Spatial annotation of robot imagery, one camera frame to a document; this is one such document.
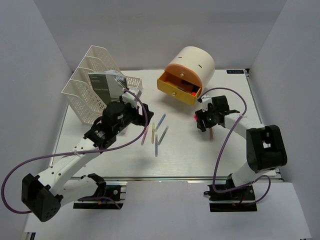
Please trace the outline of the pink cap black highlighter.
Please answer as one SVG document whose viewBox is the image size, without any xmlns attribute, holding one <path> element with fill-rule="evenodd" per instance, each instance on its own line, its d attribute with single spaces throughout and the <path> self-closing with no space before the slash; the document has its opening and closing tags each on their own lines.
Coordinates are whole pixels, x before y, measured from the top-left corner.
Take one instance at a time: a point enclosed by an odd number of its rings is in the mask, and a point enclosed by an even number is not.
<svg viewBox="0 0 320 240">
<path fill-rule="evenodd" d="M 198 116 L 196 114 L 194 115 L 194 119 L 196 120 L 196 122 L 199 121 L 199 118 L 198 118 Z"/>
</svg>

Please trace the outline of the cream round drawer cabinet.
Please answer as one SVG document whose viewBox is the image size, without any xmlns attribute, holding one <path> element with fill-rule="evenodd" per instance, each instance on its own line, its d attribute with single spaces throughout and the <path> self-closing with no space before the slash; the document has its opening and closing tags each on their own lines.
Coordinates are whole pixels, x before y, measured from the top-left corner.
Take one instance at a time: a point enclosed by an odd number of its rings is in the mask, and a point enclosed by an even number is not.
<svg viewBox="0 0 320 240">
<path fill-rule="evenodd" d="M 180 64 L 193 70 L 205 88 L 215 72 L 215 61 L 209 53 L 195 46 L 184 47 L 169 64 Z"/>
</svg>

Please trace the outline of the grey setup guide booklet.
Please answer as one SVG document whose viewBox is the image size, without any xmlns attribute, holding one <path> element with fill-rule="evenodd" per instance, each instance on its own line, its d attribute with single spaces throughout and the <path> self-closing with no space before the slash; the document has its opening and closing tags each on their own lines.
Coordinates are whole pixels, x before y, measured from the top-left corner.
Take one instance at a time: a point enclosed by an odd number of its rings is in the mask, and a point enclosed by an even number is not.
<svg viewBox="0 0 320 240">
<path fill-rule="evenodd" d="M 93 91 L 106 105 L 119 102 L 123 89 L 128 87 L 126 77 L 116 70 L 90 72 L 88 77 Z"/>
</svg>

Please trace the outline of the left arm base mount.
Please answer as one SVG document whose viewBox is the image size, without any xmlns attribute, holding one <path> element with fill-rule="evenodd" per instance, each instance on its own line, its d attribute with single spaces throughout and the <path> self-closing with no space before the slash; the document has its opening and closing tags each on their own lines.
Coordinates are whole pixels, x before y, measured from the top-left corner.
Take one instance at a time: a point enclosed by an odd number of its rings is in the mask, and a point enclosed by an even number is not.
<svg viewBox="0 0 320 240">
<path fill-rule="evenodd" d="M 106 184 L 99 193 L 86 196 L 73 203 L 73 209 L 78 210 L 120 210 L 126 198 L 126 185 Z"/>
</svg>

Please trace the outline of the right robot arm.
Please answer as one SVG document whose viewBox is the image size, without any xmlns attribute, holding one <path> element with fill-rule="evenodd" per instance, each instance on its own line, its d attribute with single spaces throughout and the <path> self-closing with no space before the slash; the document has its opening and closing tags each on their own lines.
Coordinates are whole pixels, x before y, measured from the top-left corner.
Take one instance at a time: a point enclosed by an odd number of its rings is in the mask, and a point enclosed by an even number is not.
<svg viewBox="0 0 320 240">
<path fill-rule="evenodd" d="M 244 113 L 231 110 L 224 95 L 216 97 L 204 95 L 198 101 L 202 107 L 195 112 L 199 130 L 205 132 L 216 125 L 229 130 L 217 156 L 214 178 L 231 134 L 236 133 L 245 139 L 246 161 L 228 176 L 225 189 L 220 193 L 226 193 L 229 198 L 236 200 L 243 195 L 246 186 L 288 163 L 282 133 L 277 125 L 257 123 L 247 118 Z"/>
</svg>

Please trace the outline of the yellow drawer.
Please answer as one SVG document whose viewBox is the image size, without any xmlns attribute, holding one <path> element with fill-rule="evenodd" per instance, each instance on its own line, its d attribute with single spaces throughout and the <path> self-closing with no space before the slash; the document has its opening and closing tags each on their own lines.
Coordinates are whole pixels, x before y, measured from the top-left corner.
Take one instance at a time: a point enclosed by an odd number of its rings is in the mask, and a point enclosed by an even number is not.
<svg viewBox="0 0 320 240">
<path fill-rule="evenodd" d="M 193 106 L 196 103 L 197 97 L 202 92 L 202 87 L 197 86 L 197 90 L 194 91 L 196 95 L 191 95 L 191 92 L 178 89 L 178 84 L 181 80 L 183 79 L 164 71 L 157 79 L 157 89 L 185 104 Z"/>
</svg>

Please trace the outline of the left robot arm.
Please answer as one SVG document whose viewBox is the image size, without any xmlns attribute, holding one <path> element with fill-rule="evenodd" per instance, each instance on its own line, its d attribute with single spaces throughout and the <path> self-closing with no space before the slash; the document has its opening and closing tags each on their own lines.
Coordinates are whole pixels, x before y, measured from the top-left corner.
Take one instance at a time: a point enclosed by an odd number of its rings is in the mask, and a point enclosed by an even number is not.
<svg viewBox="0 0 320 240">
<path fill-rule="evenodd" d="M 145 103 L 143 107 L 142 114 L 139 114 L 139 108 L 130 103 L 109 103 L 102 116 L 94 121 L 73 148 L 71 155 L 62 157 L 53 167 L 35 176 L 29 173 L 22 179 L 22 202 L 41 222 L 46 222 L 70 202 L 86 197 L 96 200 L 103 198 L 106 182 L 95 173 L 84 175 L 75 184 L 67 182 L 88 162 L 97 158 L 101 150 L 106 150 L 115 143 L 117 135 L 128 125 L 148 125 L 154 112 Z"/>
</svg>

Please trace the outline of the orange drawer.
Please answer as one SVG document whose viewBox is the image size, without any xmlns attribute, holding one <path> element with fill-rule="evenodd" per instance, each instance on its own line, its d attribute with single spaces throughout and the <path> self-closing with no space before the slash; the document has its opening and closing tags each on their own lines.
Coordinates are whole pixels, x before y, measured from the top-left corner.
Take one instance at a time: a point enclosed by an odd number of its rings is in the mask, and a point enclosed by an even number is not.
<svg viewBox="0 0 320 240">
<path fill-rule="evenodd" d="M 166 66 L 164 71 L 200 88 L 203 86 L 200 77 L 193 70 L 184 65 L 170 63 Z"/>
</svg>

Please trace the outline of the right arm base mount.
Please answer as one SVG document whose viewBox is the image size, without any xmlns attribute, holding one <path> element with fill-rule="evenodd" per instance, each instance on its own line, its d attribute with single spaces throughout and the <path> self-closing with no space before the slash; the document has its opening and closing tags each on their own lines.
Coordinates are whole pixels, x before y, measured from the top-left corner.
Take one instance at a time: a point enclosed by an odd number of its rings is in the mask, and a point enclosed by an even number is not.
<svg viewBox="0 0 320 240">
<path fill-rule="evenodd" d="M 213 185 L 208 185 L 208 190 L 203 195 L 209 198 L 211 213 L 240 213 L 257 212 L 256 196 L 252 186 L 225 192 L 217 193 Z"/>
</svg>

